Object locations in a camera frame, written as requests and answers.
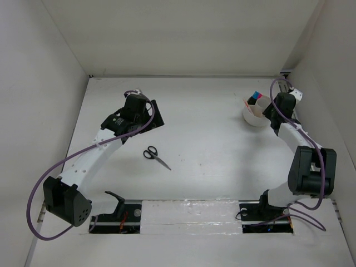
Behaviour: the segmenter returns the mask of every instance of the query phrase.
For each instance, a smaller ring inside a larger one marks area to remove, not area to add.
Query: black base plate
[[[125,211],[127,212],[127,219],[123,224],[123,229],[120,232],[120,224],[124,219],[122,215],[119,219],[114,218],[111,214],[99,214],[97,223],[90,234],[139,234],[141,215],[135,216],[135,210],[141,211],[141,204],[127,204],[125,203]],[[91,217],[90,226],[92,227],[95,221],[95,216]]]
[[[278,216],[281,216],[284,209],[268,210],[258,212],[258,201],[239,201],[240,210],[246,209],[241,213],[241,221],[243,222],[243,233],[293,233],[293,228],[287,217],[276,220],[274,223],[255,226],[259,222],[269,221]]]

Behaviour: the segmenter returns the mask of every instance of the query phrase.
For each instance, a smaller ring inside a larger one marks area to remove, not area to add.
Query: black scissor handle
[[[157,156],[158,155],[158,151],[154,146],[149,146],[147,148],[147,150],[144,151],[144,157],[149,159],[149,160],[154,160],[155,157],[153,157],[152,154]]]

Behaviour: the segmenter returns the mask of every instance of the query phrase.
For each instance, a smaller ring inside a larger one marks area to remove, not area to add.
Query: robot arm
[[[298,120],[292,119],[296,103],[301,100],[302,94],[298,90],[289,93],[279,93],[273,100],[277,108],[290,121],[296,124],[293,127],[287,123],[271,104],[263,114],[271,121],[271,128],[289,148],[294,152],[294,159],[288,174],[288,181],[277,188],[266,190],[259,201],[253,204],[240,204],[240,209],[245,209],[242,221],[268,221],[284,211],[290,204],[306,197],[317,197],[322,188],[322,175],[320,172],[320,159],[314,144],[311,144],[302,134],[307,133],[301,128]],[[324,196],[328,196],[334,189],[336,168],[336,152],[325,149],[315,143],[320,149],[325,166]]]
[[[152,116],[146,108],[150,103]],[[104,162],[119,149],[129,137],[164,125],[156,101],[140,94],[126,95],[125,106],[109,115],[102,123],[93,143],[94,148],[83,153],[76,162],[56,179],[48,177],[43,183],[44,203],[47,211],[71,225],[82,225],[92,209],[86,199],[86,188]],[[109,139],[126,135],[109,142]]]

